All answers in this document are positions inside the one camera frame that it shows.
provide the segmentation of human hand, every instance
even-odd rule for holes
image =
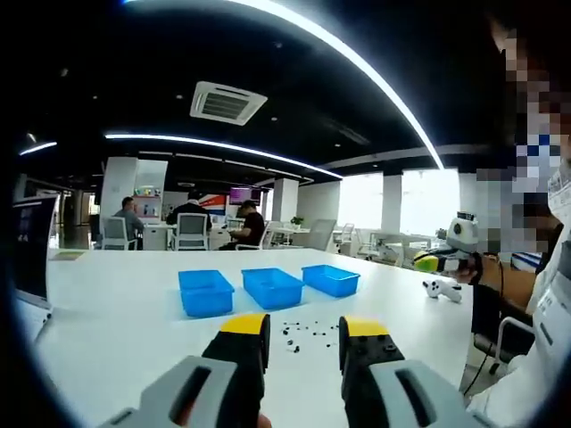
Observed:
[[[451,272],[451,277],[453,277],[459,284],[469,284],[476,275],[476,260],[472,256],[468,256],[468,263],[466,266],[456,270],[455,272]]]

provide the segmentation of white chair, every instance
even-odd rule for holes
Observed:
[[[236,246],[236,250],[263,250],[264,248],[269,248],[274,232],[271,230],[271,221],[266,221],[265,224],[266,226],[264,227],[264,232],[261,234],[260,243],[258,245],[239,243]]]
[[[208,250],[207,217],[207,214],[178,214],[175,251]]]
[[[314,250],[327,251],[336,223],[335,220],[315,220],[308,233],[307,243],[303,247],[280,245],[278,248],[282,250],[288,248],[312,248]]]
[[[127,228],[123,217],[107,217],[103,219],[102,250],[128,250],[129,245],[137,247],[137,239],[127,239]]]
[[[353,240],[353,230],[355,230],[355,225],[353,223],[345,223],[341,232],[333,232],[333,242],[337,246],[337,252],[342,253],[343,249],[347,249],[347,245],[351,245]]]

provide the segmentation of ceiling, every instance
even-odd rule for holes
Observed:
[[[35,67],[29,72],[21,148],[32,143],[25,133],[58,145],[21,156],[22,172],[87,188],[100,184],[102,162],[108,156],[145,151],[169,153],[140,155],[171,160],[167,187],[189,180],[212,186],[292,177],[283,173],[301,181],[334,179],[217,147],[104,138],[117,132],[206,139],[315,166],[424,146],[371,79],[306,31],[223,0],[165,3],[99,6],[73,22],[54,17],[58,21],[51,21],[46,38],[38,41]],[[302,1],[280,3],[328,29],[366,59],[437,148],[501,143],[505,73],[482,14],[464,5],[414,2],[379,6],[372,0],[334,0],[311,2],[311,7]],[[45,26],[46,21],[37,25]],[[243,127],[193,118],[189,111],[199,81],[252,91],[268,100]],[[485,154],[443,157],[445,166],[463,169],[487,160]],[[333,172],[434,167],[426,153]]]

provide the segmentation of ceiling air conditioner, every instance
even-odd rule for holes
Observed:
[[[190,115],[243,126],[268,97],[231,86],[198,82]]]

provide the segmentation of ceiling light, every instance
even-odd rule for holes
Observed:
[[[23,152],[20,152],[20,156],[24,155],[24,154],[29,154],[29,153],[33,153],[33,152],[37,152],[39,150],[42,149],[46,149],[48,147],[53,147],[57,145],[57,143],[55,141],[52,141],[51,143],[43,143],[40,145],[35,145],[33,147],[30,147],[29,149],[24,150]]]
[[[291,163],[292,165],[296,165],[298,167],[304,167],[307,169],[312,169],[317,172],[321,172],[323,174],[327,174],[331,177],[341,178],[339,174],[334,172],[327,171],[325,169],[321,169],[318,167],[314,167],[313,165],[309,165],[307,163],[299,162],[297,160],[285,158],[283,156],[279,156],[277,154],[262,152],[260,150],[249,149],[247,147],[241,147],[239,145],[232,145],[226,143],[218,143],[215,141],[208,141],[208,140],[199,140],[198,138],[187,138],[183,136],[156,136],[156,135],[148,135],[148,134],[107,134],[105,138],[109,140],[163,140],[163,141],[175,141],[180,143],[192,143],[192,144],[201,144],[201,145],[209,145],[211,147],[219,147],[221,149],[228,149],[228,150],[235,150],[237,152],[244,152],[255,154],[256,156],[263,156],[265,158],[270,158],[275,161],[282,161],[286,163]]]
[[[365,73],[381,90],[390,98],[397,109],[399,109],[402,115],[410,123],[413,129],[417,132],[420,140],[425,144],[426,148],[432,155],[436,165],[439,169],[444,169],[444,165],[436,152],[433,144],[426,135],[425,130],[418,123],[417,118],[414,117],[412,111],[404,103],[404,101],[397,95],[396,92],[391,88],[391,86],[384,80],[373,67],[370,66],[363,58],[359,56],[358,53],[353,51],[348,45],[346,45],[341,39],[329,33],[326,29],[323,29],[318,24],[307,18],[301,16],[300,14],[287,9],[281,4],[271,2],[270,0],[227,0],[232,3],[239,3],[245,6],[250,6],[260,11],[270,13],[277,16],[283,20],[291,22],[295,26],[306,30],[313,36],[321,39],[331,47],[333,47],[338,53],[343,55],[349,61],[351,61],[357,68],[359,68],[363,73]]]

